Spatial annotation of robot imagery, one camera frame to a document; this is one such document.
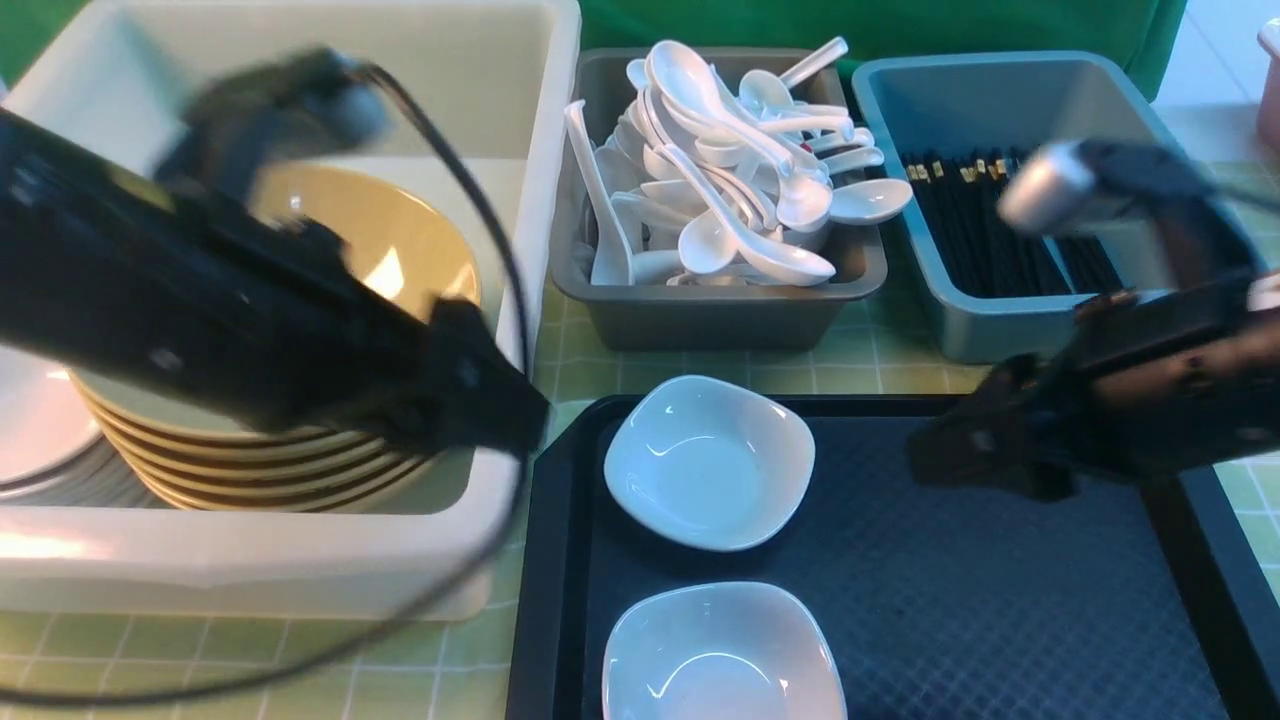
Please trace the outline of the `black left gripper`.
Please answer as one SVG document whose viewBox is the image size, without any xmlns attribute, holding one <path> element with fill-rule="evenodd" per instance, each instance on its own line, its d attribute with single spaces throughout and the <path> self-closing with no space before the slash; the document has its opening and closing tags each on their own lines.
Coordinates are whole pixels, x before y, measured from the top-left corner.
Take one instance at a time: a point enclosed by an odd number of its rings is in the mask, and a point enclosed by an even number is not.
<svg viewBox="0 0 1280 720">
<path fill-rule="evenodd" d="M 527 457 L 549 415 L 474 304 L 439 299 L 419 320 L 320 224 L 169 193 L 10 111 L 3 342 L 248 430 L 356 432 L 424 457 Z"/>
</svg>

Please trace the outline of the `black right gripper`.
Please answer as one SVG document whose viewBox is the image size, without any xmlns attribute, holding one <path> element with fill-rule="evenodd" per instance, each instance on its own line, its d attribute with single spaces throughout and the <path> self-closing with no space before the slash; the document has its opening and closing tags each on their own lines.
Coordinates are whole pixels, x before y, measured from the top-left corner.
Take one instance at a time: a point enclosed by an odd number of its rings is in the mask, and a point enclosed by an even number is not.
<svg viewBox="0 0 1280 720">
<path fill-rule="evenodd" d="M 1048 361 L 995 364 L 906 442 L 913 479 L 1042 502 L 1277 450 L 1277 274 L 1148 302 L 1098 296 Z"/>
</svg>

